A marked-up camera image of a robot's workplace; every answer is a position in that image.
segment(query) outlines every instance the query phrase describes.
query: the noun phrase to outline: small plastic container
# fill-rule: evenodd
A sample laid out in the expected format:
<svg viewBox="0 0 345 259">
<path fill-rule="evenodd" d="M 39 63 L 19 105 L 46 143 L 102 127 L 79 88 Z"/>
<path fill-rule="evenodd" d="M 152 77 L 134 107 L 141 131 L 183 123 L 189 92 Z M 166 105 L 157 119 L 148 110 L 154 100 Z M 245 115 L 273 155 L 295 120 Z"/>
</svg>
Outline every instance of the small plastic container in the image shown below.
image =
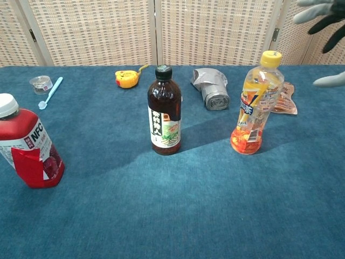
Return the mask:
<svg viewBox="0 0 345 259">
<path fill-rule="evenodd" d="M 53 87 L 52 80 L 49 76 L 39 76 L 32 78 L 29 83 L 33 87 L 33 91 L 36 94 L 47 94 L 50 88 Z"/>
</svg>

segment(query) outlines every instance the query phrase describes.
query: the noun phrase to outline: tape measure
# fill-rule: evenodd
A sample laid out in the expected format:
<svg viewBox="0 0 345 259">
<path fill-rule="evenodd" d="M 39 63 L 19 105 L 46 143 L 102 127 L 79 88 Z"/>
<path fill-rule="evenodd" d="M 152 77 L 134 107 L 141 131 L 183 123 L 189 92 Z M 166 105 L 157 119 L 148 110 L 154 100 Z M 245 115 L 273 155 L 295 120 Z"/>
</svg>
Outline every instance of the tape measure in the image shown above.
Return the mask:
<svg viewBox="0 0 345 259">
<path fill-rule="evenodd" d="M 141 71 L 149 65 L 139 68 L 139 72 L 133 70 L 121 70 L 115 72 L 116 83 L 121 88 L 132 88 L 138 84 Z"/>
</svg>

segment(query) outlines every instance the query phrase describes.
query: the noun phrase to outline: hand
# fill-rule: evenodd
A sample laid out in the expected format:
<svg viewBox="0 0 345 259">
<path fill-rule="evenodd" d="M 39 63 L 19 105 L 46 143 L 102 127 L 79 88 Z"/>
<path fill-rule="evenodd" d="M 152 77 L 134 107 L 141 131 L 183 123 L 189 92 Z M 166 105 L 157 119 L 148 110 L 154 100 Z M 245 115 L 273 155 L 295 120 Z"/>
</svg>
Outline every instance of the hand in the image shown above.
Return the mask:
<svg viewBox="0 0 345 259">
<path fill-rule="evenodd" d="M 293 22 L 301 24 L 315 19 L 317 16 L 327 15 L 310 28 L 308 34 L 320 32 L 327 26 L 338 23 L 345 19 L 345 0 L 298 0 L 298 6 L 312 6 L 294 16 Z M 345 36 L 345 25 L 338 29 L 323 47 L 322 53 L 333 49 Z M 345 72 L 336 76 L 323 77 L 314 82 L 314 85 L 321 87 L 335 87 L 345 85 Z"/>
</svg>

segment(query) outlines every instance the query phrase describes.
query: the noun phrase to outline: red juice bottle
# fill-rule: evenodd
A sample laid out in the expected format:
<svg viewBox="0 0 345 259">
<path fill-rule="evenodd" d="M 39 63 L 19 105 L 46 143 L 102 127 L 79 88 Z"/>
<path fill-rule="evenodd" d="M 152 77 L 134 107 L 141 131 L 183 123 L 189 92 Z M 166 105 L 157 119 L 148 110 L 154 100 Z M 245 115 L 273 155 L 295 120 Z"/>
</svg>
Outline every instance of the red juice bottle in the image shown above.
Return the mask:
<svg viewBox="0 0 345 259">
<path fill-rule="evenodd" d="M 31 188 L 56 186 L 65 165 L 41 120 L 0 93 L 0 153 Z"/>
</svg>

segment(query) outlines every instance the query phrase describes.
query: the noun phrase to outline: white bottle cap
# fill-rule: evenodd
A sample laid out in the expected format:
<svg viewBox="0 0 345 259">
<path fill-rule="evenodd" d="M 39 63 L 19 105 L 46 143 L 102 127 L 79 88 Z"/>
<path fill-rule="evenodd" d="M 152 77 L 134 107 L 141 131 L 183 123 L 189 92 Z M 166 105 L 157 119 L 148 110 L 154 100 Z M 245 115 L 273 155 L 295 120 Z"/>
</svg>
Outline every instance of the white bottle cap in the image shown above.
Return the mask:
<svg viewBox="0 0 345 259">
<path fill-rule="evenodd" d="M 9 93 L 0 93 L 0 118 L 15 113 L 19 105 L 13 95 Z"/>
</svg>

